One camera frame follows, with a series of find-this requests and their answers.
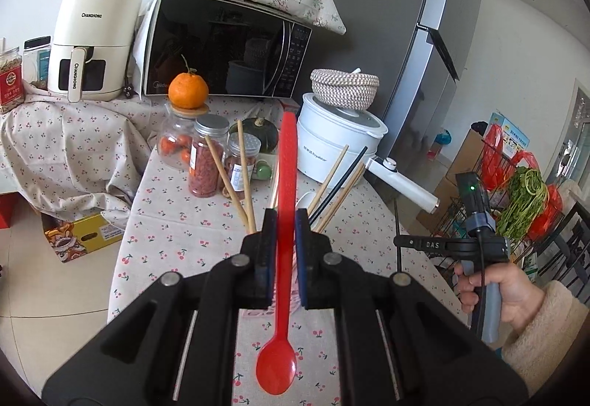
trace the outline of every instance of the red spoon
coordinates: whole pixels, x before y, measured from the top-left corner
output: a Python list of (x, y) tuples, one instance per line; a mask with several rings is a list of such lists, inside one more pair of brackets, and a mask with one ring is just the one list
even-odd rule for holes
[(283, 114), (279, 139), (276, 325), (256, 362), (258, 384), (274, 395), (287, 391), (297, 372), (295, 352), (287, 338), (297, 189), (297, 125), (293, 113)]

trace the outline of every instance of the red label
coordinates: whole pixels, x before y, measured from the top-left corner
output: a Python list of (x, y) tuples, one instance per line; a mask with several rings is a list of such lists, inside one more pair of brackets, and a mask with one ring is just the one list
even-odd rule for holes
[(22, 96), (21, 66), (10, 69), (0, 75), (0, 105)]

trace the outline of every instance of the white air fryer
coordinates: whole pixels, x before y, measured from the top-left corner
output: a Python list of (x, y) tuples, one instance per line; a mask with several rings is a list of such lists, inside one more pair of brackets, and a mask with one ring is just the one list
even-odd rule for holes
[(142, 0), (62, 0), (47, 88), (69, 101), (108, 101), (123, 89)]

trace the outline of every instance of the black chopstick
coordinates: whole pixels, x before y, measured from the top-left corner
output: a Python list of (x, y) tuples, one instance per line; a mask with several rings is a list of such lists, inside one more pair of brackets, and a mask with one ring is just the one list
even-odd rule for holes
[(340, 190), (341, 186), (344, 184), (344, 182), (347, 180), (347, 178), (350, 176), (350, 174), (356, 168), (356, 165), (359, 164), (359, 162), (363, 159), (363, 156), (365, 155), (366, 151), (367, 151), (367, 147), (365, 146), (361, 150), (359, 155), (355, 158), (355, 160), (352, 162), (352, 164), (349, 166), (348, 170), (346, 170), (346, 173), (344, 173), (342, 175), (342, 177), (338, 180), (338, 182), (336, 183), (336, 186), (334, 188), (332, 188), (332, 190), (328, 193), (326, 199), (324, 201), (322, 201), (320, 206), (318, 206), (317, 209), (312, 213), (312, 215), (309, 218), (310, 225), (312, 225), (313, 222), (315, 220), (317, 220), (318, 217), (322, 214), (322, 212), (326, 209), (326, 206), (328, 206), (328, 203), (332, 200), (332, 198), (334, 198), (336, 193)]

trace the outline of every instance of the beige fleece sleeve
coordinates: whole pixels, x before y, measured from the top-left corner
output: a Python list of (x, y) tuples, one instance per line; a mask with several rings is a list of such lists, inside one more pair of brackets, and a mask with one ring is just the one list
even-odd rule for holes
[(560, 282), (545, 288), (545, 300), (533, 321), (502, 348), (502, 358), (524, 379), (532, 396), (551, 376), (582, 327), (588, 308)]

